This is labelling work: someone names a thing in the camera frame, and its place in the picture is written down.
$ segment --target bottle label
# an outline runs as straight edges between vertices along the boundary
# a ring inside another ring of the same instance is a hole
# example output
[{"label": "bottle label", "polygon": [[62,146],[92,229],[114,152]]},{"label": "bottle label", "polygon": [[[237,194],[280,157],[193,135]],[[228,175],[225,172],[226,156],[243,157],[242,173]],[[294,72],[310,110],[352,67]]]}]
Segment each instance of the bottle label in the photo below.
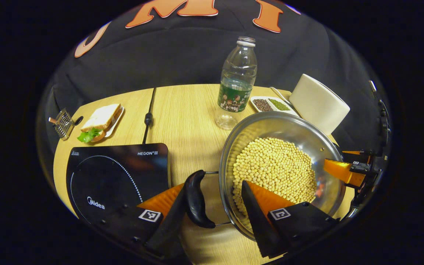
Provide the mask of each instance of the bottle label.
[{"label": "bottle label", "polygon": [[217,104],[226,111],[242,112],[250,98],[250,91],[235,90],[220,84]]}]

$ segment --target sandwich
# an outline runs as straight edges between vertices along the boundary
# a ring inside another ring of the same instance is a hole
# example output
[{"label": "sandwich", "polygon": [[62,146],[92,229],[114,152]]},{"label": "sandwich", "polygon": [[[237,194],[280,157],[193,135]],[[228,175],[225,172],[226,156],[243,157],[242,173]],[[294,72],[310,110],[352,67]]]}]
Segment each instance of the sandwich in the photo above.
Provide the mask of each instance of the sandwich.
[{"label": "sandwich", "polygon": [[82,142],[97,142],[106,136],[121,114],[121,104],[111,104],[96,109],[89,120],[81,127],[78,140]]}]

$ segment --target induction cooktop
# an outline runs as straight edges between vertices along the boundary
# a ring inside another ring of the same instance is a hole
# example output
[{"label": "induction cooktop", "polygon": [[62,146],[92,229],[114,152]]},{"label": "induction cooktop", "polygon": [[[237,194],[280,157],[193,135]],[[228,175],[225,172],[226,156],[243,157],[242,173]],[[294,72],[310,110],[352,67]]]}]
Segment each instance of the induction cooktop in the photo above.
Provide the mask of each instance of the induction cooktop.
[{"label": "induction cooktop", "polygon": [[75,147],[66,187],[78,217],[99,225],[170,187],[168,148],[163,143]]}]

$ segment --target orange letter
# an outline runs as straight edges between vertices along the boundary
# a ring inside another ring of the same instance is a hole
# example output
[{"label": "orange letter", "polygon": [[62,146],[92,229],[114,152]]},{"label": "orange letter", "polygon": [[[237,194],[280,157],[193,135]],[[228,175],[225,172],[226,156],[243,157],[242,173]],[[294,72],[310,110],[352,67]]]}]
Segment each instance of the orange letter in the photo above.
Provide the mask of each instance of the orange letter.
[{"label": "orange letter", "polygon": [[94,39],[89,42],[88,45],[86,45],[86,41],[88,40],[88,37],[84,39],[80,44],[78,44],[78,47],[76,47],[76,50],[74,51],[74,56],[76,58],[81,57],[81,55],[85,54],[88,50],[90,50],[94,44],[98,42],[98,40],[102,37],[104,32],[106,31],[106,28],[111,24],[111,22],[107,23],[106,25],[102,26],[98,32],[96,32],[96,35],[94,36]]},{"label": "orange letter", "polygon": [[261,10],[259,11],[259,17],[253,20],[254,25],[262,27],[272,32],[279,33],[281,28],[278,26],[279,14],[282,14],[282,10],[266,3],[261,0],[256,0],[261,5]]},{"label": "orange letter", "polygon": [[126,28],[132,28],[145,24],[153,19],[150,15],[152,8],[160,17],[170,16],[180,5],[186,3],[186,6],[178,11],[178,15],[217,15],[219,12],[213,8],[214,0],[153,0],[144,4],[131,22],[125,25]]}]

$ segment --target pot handle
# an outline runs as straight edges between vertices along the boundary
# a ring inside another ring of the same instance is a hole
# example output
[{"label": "pot handle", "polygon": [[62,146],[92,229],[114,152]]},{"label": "pot handle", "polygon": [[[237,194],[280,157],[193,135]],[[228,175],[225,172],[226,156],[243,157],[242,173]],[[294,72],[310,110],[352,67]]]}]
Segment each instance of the pot handle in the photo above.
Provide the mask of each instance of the pot handle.
[{"label": "pot handle", "polygon": [[206,172],[199,170],[192,173],[184,182],[185,199],[187,202],[186,213],[193,223],[203,228],[215,228],[205,214],[205,200],[201,191],[201,180]]}]

